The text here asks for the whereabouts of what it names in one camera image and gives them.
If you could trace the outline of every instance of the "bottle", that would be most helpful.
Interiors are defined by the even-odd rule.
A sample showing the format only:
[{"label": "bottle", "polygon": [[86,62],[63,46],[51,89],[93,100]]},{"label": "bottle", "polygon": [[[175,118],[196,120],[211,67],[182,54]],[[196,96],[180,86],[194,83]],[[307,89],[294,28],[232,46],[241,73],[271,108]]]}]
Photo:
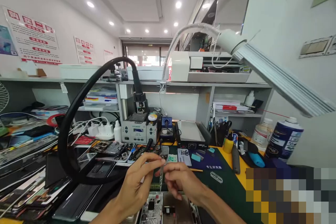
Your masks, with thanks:
[{"label": "bottle", "polygon": [[246,96],[246,98],[245,98],[245,105],[246,106],[252,106],[253,102],[254,102],[254,91],[251,90],[249,95]]},{"label": "bottle", "polygon": [[115,122],[114,140],[117,142],[121,142],[121,127],[118,120]]},{"label": "bottle", "polygon": [[278,158],[287,163],[302,133],[303,128],[295,117],[278,121],[267,146],[265,157],[268,159]]},{"label": "bottle", "polygon": [[265,151],[269,137],[273,132],[273,120],[269,118],[265,118],[262,124],[258,124],[254,130],[253,136],[252,136],[252,143],[254,143],[258,150]]}]

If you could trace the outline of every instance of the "dispensing bottle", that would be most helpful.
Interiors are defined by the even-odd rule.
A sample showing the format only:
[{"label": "dispensing bottle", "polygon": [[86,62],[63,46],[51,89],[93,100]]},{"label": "dispensing bottle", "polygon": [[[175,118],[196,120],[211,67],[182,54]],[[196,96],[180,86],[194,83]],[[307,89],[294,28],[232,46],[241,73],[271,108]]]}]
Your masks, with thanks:
[{"label": "dispensing bottle", "polygon": [[265,118],[262,124],[258,124],[254,130],[251,142],[254,143],[258,150],[265,151],[269,137],[273,132],[273,120],[269,118]]},{"label": "dispensing bottle", "polygon": [[114,140],[117,141],[117,142],[121,142],[121,126],[120,126],[118,120],[115,122]]}]

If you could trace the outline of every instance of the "spray can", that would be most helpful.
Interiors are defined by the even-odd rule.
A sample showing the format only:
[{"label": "spray can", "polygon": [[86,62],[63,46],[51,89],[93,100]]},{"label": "spray can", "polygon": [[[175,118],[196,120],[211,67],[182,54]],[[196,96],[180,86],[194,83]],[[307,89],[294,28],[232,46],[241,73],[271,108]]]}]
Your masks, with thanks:
[{"label": "spray can", "polygon": [[278,158],[281,161],[287,162],[302,132],[303,128],[298,124],[295,117],[279,121],[267,145],[265,157],[269,159]]}]

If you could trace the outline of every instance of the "tape roll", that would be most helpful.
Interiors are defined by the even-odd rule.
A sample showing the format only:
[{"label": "tape roll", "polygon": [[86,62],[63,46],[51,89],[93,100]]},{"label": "tape roll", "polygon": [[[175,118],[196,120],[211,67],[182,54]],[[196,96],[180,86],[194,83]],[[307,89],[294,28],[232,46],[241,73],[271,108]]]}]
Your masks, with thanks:
[{"label": "tape roll", "polygon": [[57,122],[55,117],[57,116],[65,116],[65,114],[56,114],[56,115],[52,115],[47,119],[47,125],[51,126],[51,127],[58,127]]}]

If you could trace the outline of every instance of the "sign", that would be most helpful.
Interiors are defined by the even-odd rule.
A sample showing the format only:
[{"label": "sign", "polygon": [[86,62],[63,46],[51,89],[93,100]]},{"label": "sign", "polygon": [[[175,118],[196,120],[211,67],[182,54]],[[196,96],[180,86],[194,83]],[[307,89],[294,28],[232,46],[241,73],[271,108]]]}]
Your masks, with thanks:
[{"label": "sign", "polygon": [[96,65],[96,55],[93,44],[76,36],[74,36],[74,39],[79,63]]},{"label": "sign", "polygon": [[251,68],[249,66],[241,66],[239,68],[239,72],[241,72],[241,73],[249,73],[250,70],[251,70]]},{"label": "sign", "polygon": [[0,54],[18,55],[6,26],[0,26]]},{"label": "sign", "polygon": [[105,59],[105,63],[107,61],[110,61],[112,59],[116,58],[116,56],[113,56],[113,52],[109,51],[109,50],[104,50],[104,59]]},{"label": "sign", "polygon": [[15,47],[22,61],[62,64],[55,30],[7,7],[3,7]]}]

